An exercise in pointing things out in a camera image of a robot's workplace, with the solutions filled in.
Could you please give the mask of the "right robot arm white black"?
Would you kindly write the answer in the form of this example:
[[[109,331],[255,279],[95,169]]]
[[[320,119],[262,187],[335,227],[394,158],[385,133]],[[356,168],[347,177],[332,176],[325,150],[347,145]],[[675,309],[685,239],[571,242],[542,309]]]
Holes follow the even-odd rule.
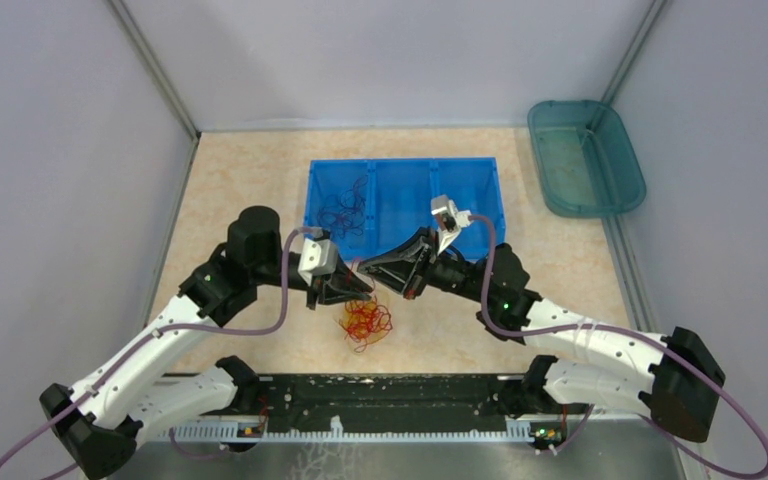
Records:
[[[483,258],[470,261],[442,246],[446,237],[420,228],[359,270],[405,299],[433,287],[474,300],[491,334],[540,350],[523,385],[536,412],[597,404],[638,414],[683,440],[708,440],[725,374],[697,333],[640,332],[577,314],[527,289],[530,276],[508,244],[492,240]]]

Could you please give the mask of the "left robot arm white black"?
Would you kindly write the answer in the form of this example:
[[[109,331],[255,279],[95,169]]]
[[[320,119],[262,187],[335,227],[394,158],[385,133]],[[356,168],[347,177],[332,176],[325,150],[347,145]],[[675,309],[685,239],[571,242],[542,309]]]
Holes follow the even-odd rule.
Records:
[[[41,405],[55,436],[89,479],[121,469],[147,440],[205,413],[252,411],[260,399],[258,375],[228,356],[205,372],[167,388],[156,382],[183,354],[256,301],[262,286],[306,296],[308,308],[371,297],[370,285],[341,259],[329,234],[300,227],[302,249],[280,233],[278,213],[244,209],[225,242],[180,285],[161,313],[108,362],[70,386],[54,384]]]

